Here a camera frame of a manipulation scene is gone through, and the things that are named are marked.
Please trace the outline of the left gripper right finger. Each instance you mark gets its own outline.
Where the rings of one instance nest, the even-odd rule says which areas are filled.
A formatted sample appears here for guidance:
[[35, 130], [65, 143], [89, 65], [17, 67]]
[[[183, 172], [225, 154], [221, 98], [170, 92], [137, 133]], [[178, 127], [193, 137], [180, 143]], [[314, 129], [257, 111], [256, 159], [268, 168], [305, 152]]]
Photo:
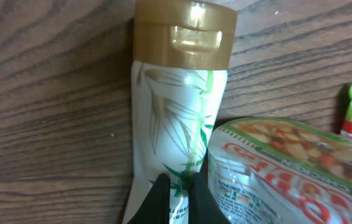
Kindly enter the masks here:
[[189, 224], [230, 224], [217, 205], [201, 173], [192, 175], [189, 197]]

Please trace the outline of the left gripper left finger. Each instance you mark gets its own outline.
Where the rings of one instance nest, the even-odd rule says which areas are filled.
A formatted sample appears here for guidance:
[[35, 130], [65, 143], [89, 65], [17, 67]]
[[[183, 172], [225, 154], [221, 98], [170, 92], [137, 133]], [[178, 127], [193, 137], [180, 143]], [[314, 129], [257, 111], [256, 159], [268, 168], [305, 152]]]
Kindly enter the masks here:
[[160, 174], [128, 224], [168, 224], [170, 178]]

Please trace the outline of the cup noodles container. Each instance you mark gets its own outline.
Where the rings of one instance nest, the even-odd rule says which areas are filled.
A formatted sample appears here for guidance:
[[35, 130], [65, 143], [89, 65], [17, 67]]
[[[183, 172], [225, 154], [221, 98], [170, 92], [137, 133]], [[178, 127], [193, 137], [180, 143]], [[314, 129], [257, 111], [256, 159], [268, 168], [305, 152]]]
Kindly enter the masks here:
[[209, 188], [231, 223], [352, 223], [352, 140], [282, 118], [215, 129]]

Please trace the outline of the white tube with gold cap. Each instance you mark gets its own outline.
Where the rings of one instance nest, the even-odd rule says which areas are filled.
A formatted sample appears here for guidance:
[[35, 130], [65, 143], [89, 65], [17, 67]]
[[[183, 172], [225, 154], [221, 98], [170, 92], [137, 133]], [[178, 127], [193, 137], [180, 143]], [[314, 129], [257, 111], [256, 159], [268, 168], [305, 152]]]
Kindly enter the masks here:
[[133, 183], [123, 222], [159, 211], [143, 201], [169, 177], [166, 221], [187, 223], [188, 188], [201, 170], [226, 87], [237, 12], [203, 1], [136, 2], [131, 66]]

